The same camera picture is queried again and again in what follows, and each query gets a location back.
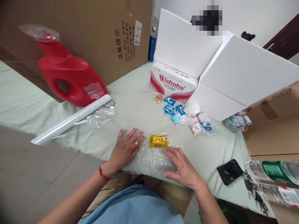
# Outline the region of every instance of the red plastic bottle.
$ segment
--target red plastic bottle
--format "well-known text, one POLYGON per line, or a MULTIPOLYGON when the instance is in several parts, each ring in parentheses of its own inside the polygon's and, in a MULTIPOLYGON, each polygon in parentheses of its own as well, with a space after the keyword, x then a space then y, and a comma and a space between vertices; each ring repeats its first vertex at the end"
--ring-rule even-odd
POLYGON ((37 66, 43 72, 53 92, 65 101, 85 107, 107 94, 99 75, 83 59, 73 56, 58 40, 59 34, 44 26, 25 25, 22 31, 31 36, 44 52, 37 66), (64 93, 57 81, 64 80, 70 90, 64 93))

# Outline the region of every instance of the blue shirt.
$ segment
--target blue shirt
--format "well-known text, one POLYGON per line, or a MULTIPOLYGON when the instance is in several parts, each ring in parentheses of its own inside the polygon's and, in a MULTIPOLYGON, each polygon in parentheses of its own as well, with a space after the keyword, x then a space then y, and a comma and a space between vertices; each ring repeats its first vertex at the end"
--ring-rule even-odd
POLYGON ((140 184, 115 194, 78 223, 184 224, 171 203, 140 184))

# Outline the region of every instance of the hand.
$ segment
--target hand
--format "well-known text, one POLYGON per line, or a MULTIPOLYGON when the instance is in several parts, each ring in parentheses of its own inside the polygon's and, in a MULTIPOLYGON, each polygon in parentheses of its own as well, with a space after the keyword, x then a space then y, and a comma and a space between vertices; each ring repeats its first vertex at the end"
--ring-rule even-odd
POLYGON ((194 191, 205 183, 205 180, 196 172, 181 148, 168 147, 164 153, 174 162, 178 170, 176 173, 164 172, 163 177, 172 179, 194 191))
POLYGON ((124 129, 122 128, 119 131, 115 150, 110 160, 106 162, 107 164, 110 164, 110 168, 114 171, 117 172, 118 170, 129 164, 135 158, 137 152, 139 151, 140 143, 143 142, 145 136, 142 135, 143 131, 140 131, 133 136, 137 129, 138 127, 135 127, 132 131, 130 131, 125 139, 122 139, 124 129))

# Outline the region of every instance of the wahaha box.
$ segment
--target wahaha box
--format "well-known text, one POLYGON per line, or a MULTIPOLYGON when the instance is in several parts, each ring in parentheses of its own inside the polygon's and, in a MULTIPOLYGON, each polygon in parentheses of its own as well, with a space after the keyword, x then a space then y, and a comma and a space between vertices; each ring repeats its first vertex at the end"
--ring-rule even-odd
POLYGON ((198 79, 156 62, 152 66, 149 87, 174 100, 186 103, 198 86, 198 79))

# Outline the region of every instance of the white cardboard box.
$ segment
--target white cardboard box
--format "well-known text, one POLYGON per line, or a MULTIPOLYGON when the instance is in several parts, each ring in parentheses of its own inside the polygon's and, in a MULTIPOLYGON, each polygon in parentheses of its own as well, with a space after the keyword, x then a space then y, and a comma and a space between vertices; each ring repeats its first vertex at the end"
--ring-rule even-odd
POLYGON ((198 78, 222 43, 177 15, 161 9, 155 59, 198 78))
POLYGON ((224 41, 199 82, 251 105, 299 80, 299 66, 235 35, 224 41))
POLYGON ((207 114, 217 120, 222 121, 229 116, 247 108, 239 103, 203 84, 199 84, 188 102, 197 103, 207 114))
POLYGON ((160 62, 152 66, 149 87, 174 100, 186 103, 197 88, 198 79, 188 76, 160 62))

